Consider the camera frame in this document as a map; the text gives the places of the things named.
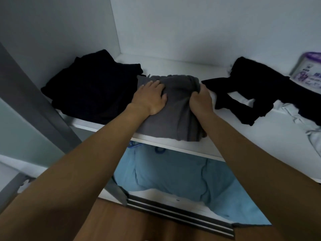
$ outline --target white fabric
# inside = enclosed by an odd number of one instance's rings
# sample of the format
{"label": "white fabric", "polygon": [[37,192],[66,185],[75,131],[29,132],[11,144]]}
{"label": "white fabric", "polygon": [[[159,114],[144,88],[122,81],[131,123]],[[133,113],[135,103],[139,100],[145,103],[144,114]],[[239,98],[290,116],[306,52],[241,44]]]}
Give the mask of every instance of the white fabric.
{"label": "white fabric", "polygon": [[[235,99],[236,101],[247,105],[249,107],[253,107],[253,103],[255,99],[247,100],[238,92],[229,93],[229,96]],[[314,121],[311,121],[305,117],[302,117],[299,114],[299,109],[297,109],[293,104],[290,103],[282,103],[277,100],[274,103],[273,111],[278,113],[283,113],[286,115],[290,115],[293,119],[293,122],[297,124],[307,135],[311,145],[315,149],[315,151],[321,156],[321,127],[316,125]]]}

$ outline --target wooden floor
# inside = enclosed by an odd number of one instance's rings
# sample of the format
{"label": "wooden floor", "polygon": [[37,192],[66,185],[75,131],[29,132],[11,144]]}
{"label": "wooden floor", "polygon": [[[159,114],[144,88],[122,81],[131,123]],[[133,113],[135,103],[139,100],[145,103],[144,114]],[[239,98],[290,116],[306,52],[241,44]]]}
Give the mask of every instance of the wooden floor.
{"label": "wooden floor", "polygon": [[[235,229],[237,241],[283,241],[273,227]],[[98,199],[74,241],[230,241],[113,202]]]}

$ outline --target hanging blue garment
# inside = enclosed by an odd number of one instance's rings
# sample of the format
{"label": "hanging blue garment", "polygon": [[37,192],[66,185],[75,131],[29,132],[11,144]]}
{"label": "hanging blue garment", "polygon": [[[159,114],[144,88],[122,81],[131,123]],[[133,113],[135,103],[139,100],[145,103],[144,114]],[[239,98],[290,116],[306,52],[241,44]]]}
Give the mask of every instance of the hanging blue garment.
{"label": "hanging blue garment", "polygon": [[127,191],[157,189],[202,201],[233,222],[271,224],[225,162],[172,150],[159,154],[154,146],[143,144],[125,151],[114,178]]}

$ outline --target folded black clothing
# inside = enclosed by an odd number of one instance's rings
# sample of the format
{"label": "folded black clothing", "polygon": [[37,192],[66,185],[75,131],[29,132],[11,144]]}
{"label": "folded black clothing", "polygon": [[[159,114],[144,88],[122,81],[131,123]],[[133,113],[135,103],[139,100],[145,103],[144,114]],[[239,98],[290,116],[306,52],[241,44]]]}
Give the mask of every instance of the folded black clothing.
{"label": "folded black clothing", "polygon": [[62,113],[107,124],[131,102],[137,90],[137,75],[142,73],[140,64],[116,63],[106,50],[101,50],[77,57],[41,91]]}
{"label": "folded black clothing", "polygon": [[199,80],[188,75],[137,76],[141,86],[148,81],[159,80],[165,85],[166,106],[156,115],[148,117],[138,128],[137,133],[184,141],[199,141],[205,132],[189,107],[193,91],[200,90]]}
{"label": "folded black clothing", "polygon": [[[289,77],[253,60],[240,57],[234,63],[229,78],[209,79],[202,83],[217,94],[215,109],[230,109],[243,124],[253,125],[256,119],[264,117],[273,108],[276,100],[280,100],[294,104],[300,115],[321,125],[321,117],[313,106],[321,102],[320,94],[297,85]],[[234,91],[248,100],[255,99],[253,108],[227,94]]]}

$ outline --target purple lid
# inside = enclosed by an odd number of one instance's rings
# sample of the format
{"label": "purple lid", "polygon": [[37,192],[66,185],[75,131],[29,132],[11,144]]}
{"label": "purple lid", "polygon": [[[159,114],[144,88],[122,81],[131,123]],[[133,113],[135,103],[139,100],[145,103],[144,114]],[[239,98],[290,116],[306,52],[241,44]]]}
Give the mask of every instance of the purple lid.
{"label": "purple lid", "polygon": [[321,52],[307,52],[304,56],[310,60],[321,63]]}

